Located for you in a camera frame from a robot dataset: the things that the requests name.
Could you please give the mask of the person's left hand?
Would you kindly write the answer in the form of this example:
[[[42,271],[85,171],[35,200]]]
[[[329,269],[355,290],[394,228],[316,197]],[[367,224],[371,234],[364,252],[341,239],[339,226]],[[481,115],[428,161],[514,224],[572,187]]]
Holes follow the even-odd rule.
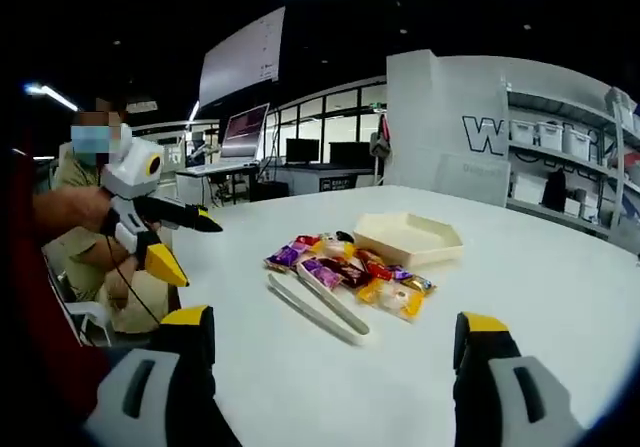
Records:
[[[97,188],[89,195],[85,227],[95,233],[113,235],[118,217],[111,205],[111,195]]]

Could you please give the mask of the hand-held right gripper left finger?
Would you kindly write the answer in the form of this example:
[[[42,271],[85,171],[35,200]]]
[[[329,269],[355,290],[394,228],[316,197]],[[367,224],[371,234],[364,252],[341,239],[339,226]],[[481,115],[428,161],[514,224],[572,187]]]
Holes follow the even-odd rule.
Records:
[[[139,345],[108,347],[109,371],[83,425],[97,446],[238,446],[215,402],[214,311],[168,314]]]

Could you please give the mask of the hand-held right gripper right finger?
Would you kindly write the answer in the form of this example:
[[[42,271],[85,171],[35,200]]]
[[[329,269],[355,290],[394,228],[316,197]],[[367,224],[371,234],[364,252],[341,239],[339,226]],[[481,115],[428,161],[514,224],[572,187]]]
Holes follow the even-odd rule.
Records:
[[[457,315],[453,369],[457,446],[573,446],[584,435],[569,391],[500,320]]]

